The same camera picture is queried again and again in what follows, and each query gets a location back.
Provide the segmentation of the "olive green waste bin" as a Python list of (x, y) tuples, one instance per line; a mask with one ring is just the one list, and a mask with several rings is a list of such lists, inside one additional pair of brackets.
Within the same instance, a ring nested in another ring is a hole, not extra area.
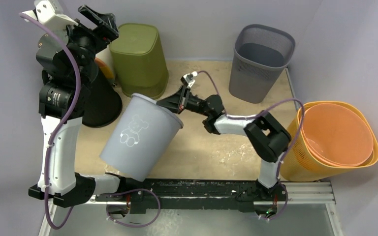
[(118, 31), (119, 37), (111, 42), (109, 50), (123, 94), (160, 98), (166, 90), (169, 72), (158, 29), (125, 23)]

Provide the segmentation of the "light grey smooth bucket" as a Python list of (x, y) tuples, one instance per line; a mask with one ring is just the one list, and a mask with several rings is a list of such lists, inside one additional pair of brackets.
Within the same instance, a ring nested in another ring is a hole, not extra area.
[(100, 158), (130, 178), (144, 181), (183, 127), (174, 113), (134, 93)]

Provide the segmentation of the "black ribbed waste bin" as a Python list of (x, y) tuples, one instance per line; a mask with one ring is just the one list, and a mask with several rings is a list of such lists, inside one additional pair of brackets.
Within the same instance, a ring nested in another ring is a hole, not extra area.
[(108, 126), (120, 116), (122, 109), (121, 97), (99, 70), (85, 103), (82, 124), (91, 128)]

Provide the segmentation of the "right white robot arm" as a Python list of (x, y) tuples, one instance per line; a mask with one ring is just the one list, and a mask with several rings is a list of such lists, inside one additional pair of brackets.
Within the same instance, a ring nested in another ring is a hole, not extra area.
[(206, 118), (202, 123), (208, 133), (246, 136), (261, 158), (258, 183), (267, 189), (277, 185), (279, 160), (287, 151), (291, 135), (269, 112), (253, 116), (231, 116), (225, 113), (218, 94), (201, 99), (185, 87), (180, 87), (175, 94), (156, 104), (176, 114), (189, 110), (204, 115)]

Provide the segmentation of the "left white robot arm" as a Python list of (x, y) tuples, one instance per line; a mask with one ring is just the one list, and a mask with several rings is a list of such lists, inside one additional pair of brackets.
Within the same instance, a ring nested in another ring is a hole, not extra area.
[(42, 66), (38, 111), (44, 142), (41, 175), (29, 188), (29, 195), (72, 207), (93, 195), (119, 189), (118, 175), (89, 176), (75, 171), (80, 127), (107, 126), (122, 111), (120, 96), (95, 61), (96, 55), (119, 37), (119, 31), (113, 14), (101, 14), (86, 5), (78, 11), (95, 24), (93, 29), (65, 15), (56, 0), (37, 0), (34, 5), (34, 10), (22, 16), (45, 31), (36, 53)]

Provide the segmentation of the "cream three-drawer mini cabinet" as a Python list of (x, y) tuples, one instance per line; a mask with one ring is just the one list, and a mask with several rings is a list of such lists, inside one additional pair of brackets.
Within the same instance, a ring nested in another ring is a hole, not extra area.
[(115, 84), (116, 72), (114, 69), (112, 55), (108, 47), (96, 54), (95, 62), (101, 69), (108, 82)]

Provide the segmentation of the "dark grey mesh bin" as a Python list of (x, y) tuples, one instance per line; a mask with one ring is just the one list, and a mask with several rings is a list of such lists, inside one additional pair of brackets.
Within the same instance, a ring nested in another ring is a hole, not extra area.
[(230, 94), (253, 104), (262, 102), (289, 64), (295, 46), (295, 39), (283, 30), (245, 26), (233, 48)]

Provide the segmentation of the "yellow mesh waste bin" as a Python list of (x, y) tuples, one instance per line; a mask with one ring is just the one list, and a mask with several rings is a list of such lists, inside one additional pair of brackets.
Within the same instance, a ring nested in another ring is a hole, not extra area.
[(287, 128), (292, 141), (280, 168), (289, 181), (314, 181), (378, 162), (378, 141), (365, 116), (341, 101), (309, 102)]

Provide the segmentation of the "orange smooth bucket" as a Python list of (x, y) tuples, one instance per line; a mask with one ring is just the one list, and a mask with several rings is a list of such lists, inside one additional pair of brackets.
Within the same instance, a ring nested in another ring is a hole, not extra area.
[(308, 108), (301, 128), (312, 156), (334, 167), (356, 167), (373, 153), (374, 139), (351, 109), (322, 103)]

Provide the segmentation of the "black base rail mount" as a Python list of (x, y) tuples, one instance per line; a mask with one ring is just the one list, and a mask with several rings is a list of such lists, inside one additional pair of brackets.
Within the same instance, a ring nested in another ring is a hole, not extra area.
[(277, 212), (278, 204), (287, 199), (286, 187), (276, 184), (267, 189), (256, 180), (161, 179), (147, 178), (138, 182), (122, 180), (124, 196), (103, 194), (96, 202), (126, 204), (132, 214), (148, 209), (237, 210), (243, 213)]

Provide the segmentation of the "aluminium frame rail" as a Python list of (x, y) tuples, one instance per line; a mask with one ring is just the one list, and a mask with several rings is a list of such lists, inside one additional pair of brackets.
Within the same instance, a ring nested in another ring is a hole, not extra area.
[(335, 196), (329, 182), (286, 182), (287, 199), (277, 212), (148, 209), (132, 214), (126, 204), (96, 202), (76, 206), (67, 223), (42, 236), (340, 236)]

